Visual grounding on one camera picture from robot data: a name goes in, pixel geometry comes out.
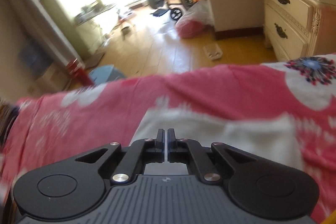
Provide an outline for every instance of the dresser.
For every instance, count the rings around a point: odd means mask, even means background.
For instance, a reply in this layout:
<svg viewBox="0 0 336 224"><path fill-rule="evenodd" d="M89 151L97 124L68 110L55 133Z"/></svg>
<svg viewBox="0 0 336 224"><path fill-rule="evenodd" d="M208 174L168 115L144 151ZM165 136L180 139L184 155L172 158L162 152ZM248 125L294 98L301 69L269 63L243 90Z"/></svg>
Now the dresser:
<svg viewBox="0 0 336 224"><path fill-rule="evenodd" d="M264 0L266 47L279 61L336 52L336 0Z"/></svg>

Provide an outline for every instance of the bed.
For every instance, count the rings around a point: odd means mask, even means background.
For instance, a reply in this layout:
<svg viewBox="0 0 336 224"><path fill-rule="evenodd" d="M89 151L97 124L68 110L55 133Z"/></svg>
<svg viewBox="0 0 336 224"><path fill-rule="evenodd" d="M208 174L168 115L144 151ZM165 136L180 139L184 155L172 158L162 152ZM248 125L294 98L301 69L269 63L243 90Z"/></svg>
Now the bed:
<svg viewBox="0 0 336 224"><path fill-rule="evenodd" d="M287 63L219 65L21 99L3 148L4 197L23 173L110 142L128 146L150 109L184 109L226 120L296 126L303 169L319 184L318 223L336 209L336 55Z"/></svg>

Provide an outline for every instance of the dresser leg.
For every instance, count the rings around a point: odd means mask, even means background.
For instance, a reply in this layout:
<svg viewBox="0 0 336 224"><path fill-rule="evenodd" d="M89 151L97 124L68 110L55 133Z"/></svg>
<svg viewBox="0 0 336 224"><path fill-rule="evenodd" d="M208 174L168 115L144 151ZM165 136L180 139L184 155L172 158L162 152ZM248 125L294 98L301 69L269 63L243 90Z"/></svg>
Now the dresser leg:
<svg viewBox="0 0 336 224"><path fill-rule="evenodd" d="M267 34L265 33L265 41L264 41L265 48L272 48L271 41L269 40Z"/></svg>

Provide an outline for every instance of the red thermos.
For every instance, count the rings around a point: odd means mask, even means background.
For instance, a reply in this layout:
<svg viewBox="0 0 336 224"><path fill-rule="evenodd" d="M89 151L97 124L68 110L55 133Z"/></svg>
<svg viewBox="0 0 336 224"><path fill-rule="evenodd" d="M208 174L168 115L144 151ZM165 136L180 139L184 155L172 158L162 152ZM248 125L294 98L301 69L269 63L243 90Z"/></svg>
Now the red thermos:
<svg viewBox="0 0 336 224"><path fill-rule="evenodd" d="M83 86L95 85L91 78L86 74L85 70L81 67L77 59L71 61L66 68L72 79L77 80Z"/></svg>

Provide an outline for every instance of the clear plastic bag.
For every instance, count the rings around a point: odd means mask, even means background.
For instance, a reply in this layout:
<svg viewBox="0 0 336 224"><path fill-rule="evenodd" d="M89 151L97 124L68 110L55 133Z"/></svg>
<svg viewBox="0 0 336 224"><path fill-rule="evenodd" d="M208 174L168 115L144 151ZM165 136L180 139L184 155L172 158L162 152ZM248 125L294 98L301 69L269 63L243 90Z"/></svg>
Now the clear plastic bag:
<svg viewBox="0 0 336 224"><path fill-rule="evenodd" d="M200 0L179 19L175 28L179 37L192 38L199 35L208 24L212 25L208 3Z"/></svg>

